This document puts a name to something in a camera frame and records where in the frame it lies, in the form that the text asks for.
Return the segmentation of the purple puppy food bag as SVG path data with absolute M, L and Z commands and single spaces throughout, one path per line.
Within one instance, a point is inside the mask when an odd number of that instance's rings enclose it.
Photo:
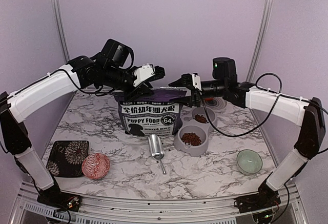
M 155 88 L 153 94 L 125 101 L 123 93 L 115 97 L 118 115 L 127 134 L 135 136 L 174 135 L 182 126 L 182 104 L 172 99 L 185 97 L 186 90 Z

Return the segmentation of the grey double pet bowl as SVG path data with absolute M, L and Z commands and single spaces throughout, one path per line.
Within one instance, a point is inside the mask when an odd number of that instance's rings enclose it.
M 203 107 L 192 108 L 188 114 L 182 116 L 182 126 L 174 138 L 174 147 L 178 151 L 188 153 L 192 157 L 206 153 L 209 146 L 209 135 L 217 126 L 216 113 Z

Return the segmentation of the silver metal scoop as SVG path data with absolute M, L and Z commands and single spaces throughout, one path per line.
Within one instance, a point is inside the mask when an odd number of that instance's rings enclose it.
M 163 172 L 164 175 L 166 175 L 167 172 L 166 172 L 165 167 L 162 163 L 162 159 L 165 156 L 165 151 L 164 151 L 161 139 L 159 138 L 158 135 L 151 134 L 151 135 L 148 136 L 148 144 L 149 144 L 151 156 L 155 160 L 159 161 L 162 172 Z

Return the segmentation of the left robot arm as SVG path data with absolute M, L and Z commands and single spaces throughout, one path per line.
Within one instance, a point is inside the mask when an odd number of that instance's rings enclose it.
M 26 170 L 44 197 L 54 206 L 61 206 L 65 195 L 58 189 L 54 177 L 46 169 L 28 137 L 25 119 L 52 101 L 94 85 L 94 94 L 104 95 L 104 86 L 124 93 L 127 101 L 151 93 L 149 83 L 163 75 L 163 69 L 153 64 L 124 68 L 133 50 L 113 39 L 93 57 L 78 56 L 57 70 L 47 73 L 32 84 L 10 94 L 1 94 L 1 131 L 4 146 Z

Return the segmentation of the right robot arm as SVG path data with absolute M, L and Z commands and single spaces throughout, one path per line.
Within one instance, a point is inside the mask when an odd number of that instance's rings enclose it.
M 274 191 L 279 190 L 305 167 L 307 162 L 320 154 L 325 137 L 324 114 L 318 98 L 304 99 L 260 87 L 258 83 L 238 82 L 235 61 L 227 57 L 213 59 L 213 80 L 201 81 L 194 74 L 183 74 L 170 83 L 171 87 L 185 87 L 190 96 L 179 100 L 188 107 L 199 107 L 204 98 L 222 97 L 240 108 L 248 108 L 276 115 L 300 127 L 298 139 L 282 163 L 269 175 L 254 196 L 254 203 L 264 208 L 274 199 Z

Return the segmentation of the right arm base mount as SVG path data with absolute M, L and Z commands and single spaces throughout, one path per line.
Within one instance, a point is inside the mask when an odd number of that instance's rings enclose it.
M 278 191 L 273 191 L 266 182 L 265 180 L 259 186 L 257 193 L 235 198 L 234 207 L 238 208 L 240 213 L 246 213 L 281 204 Z

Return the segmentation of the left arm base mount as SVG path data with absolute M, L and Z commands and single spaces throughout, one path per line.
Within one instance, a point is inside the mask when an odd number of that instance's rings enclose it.
M 39 190 L 37 198 L 39 203 L 74 212 L 78 212 L 81 200 L 79 195 L 62 192 L 56 184 L 46 190 Z

